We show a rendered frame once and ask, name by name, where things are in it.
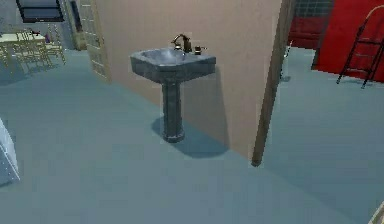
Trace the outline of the bronze sink faucet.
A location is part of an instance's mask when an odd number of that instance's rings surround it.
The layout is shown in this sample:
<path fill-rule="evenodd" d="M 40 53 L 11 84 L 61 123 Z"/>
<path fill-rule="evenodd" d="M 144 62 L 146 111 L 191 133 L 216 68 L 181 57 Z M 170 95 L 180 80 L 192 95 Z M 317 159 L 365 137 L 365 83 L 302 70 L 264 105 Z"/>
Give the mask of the bronze sink faucet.
<path fill-rule="evenodd" d="M 176 35 L 171 43 L 174 45 L 175 50 L 181 50 L 184 53 L 194 53 L 195 55 L 200 55 L 202 50 L 205 49 L 204 46 L 193 47 L 190 38 L 185 34 Z"/>

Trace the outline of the brown room door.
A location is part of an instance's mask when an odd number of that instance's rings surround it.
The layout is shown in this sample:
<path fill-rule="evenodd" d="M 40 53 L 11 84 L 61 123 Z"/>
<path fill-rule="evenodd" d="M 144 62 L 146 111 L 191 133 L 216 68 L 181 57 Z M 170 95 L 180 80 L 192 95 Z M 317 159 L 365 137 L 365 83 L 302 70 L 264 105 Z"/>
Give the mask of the brown room door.
<path fill-rule="evenodd" d="M 266 88 L 262 101 L 257 136 L 251 157 L 251 165 L 254 167 L 258 167 L 262 164 L 277 87 L 280 82 L 288 35 L 293 16 L 295 14 L 295 3 L 296 0 L 282 0 L 281 3 L 279 18 L 275 28 L 275 37 L 269 63 L 268 76 L 266 79 Z"/>

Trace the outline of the black ladder towel rack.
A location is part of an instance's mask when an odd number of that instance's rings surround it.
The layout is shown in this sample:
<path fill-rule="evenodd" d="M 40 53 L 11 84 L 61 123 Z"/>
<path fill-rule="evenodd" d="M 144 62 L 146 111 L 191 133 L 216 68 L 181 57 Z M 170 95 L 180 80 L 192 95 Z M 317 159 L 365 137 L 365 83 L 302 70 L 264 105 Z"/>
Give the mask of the black ladder towel rack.
<path fill-rule="evenodd" d="M 344 63 L 344 66 L 336 80 L 337 84 L 340 83 L 341 79 L 348 72 L 364 74 L 364 82 L 361 85 L 362 89 L 366 87 L 368 82 L 371 82 L 374 79 L 382 56 L 384 55 L 384 37 L 364 37 L 363 34 L 371 16 L 376 11 L 381 9 L 384 10 L 384 4 L 372 8 L 364 18 L 363 23 L 359 26 L 351 50 L 348 53 L 346 62 Z M 352 66 L 352 59 L 354 57 L 369 58 L 370 62 L 366 66 Z"/>

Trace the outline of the dark framed window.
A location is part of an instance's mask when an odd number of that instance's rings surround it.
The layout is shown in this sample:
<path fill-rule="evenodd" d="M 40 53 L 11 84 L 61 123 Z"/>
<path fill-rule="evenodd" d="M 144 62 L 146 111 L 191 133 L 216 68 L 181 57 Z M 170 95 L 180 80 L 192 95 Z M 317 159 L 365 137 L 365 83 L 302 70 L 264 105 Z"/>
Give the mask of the dark framed window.
<path fill-rule="evenodd" d="M 60 0 L 16 0 L 24 23 L 63 22 Z"/>

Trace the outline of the white tiled box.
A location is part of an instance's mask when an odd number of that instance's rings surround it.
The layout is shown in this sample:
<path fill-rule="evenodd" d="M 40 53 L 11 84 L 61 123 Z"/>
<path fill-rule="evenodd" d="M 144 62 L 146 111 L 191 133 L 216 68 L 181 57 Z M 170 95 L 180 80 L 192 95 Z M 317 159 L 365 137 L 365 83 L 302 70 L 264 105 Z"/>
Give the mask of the white tiled box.
<path fill-rule="evenodd" d="M 19 180 L 14 142 L 0 118 L 0 186 Z"/>

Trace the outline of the pale yellow dining table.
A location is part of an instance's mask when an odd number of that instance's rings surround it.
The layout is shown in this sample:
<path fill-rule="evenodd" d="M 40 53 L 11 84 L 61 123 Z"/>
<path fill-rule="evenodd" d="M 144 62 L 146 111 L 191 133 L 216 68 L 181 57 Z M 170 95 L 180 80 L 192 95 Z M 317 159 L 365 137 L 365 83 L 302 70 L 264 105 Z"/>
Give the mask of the pale yellow dining table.
<path fill-rule="evenodd" d="M 37 41 L 41 42 L 45 46 L 45 38 L 40 34 L 32 34 L 28 32 L 30 36 L 34 36 Z M 12 57 L 15 57 L 13 45 L 17 42 L 16 33 L 2 34 L 0 36 L 0 60 L 5 67 L 9 67 L 12 62 Z"/>

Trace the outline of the grey pedestal sink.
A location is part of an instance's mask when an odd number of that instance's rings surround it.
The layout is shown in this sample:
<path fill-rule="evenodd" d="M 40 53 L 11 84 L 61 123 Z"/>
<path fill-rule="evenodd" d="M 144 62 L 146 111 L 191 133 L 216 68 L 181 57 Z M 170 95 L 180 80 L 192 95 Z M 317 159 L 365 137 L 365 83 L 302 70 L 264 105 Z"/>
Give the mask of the grey pedestal sink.
<path fill-rule="evenodd" d="M 163 139 L 177 143 L 184 139 L 181 115 L 183 82 L 214 74 L 216 57 L 185 53 L 173 48 L 158 48 L 135 52 L 130 56 L 132 71 L 147 80 L 160 84 L 163 97 Z"/>

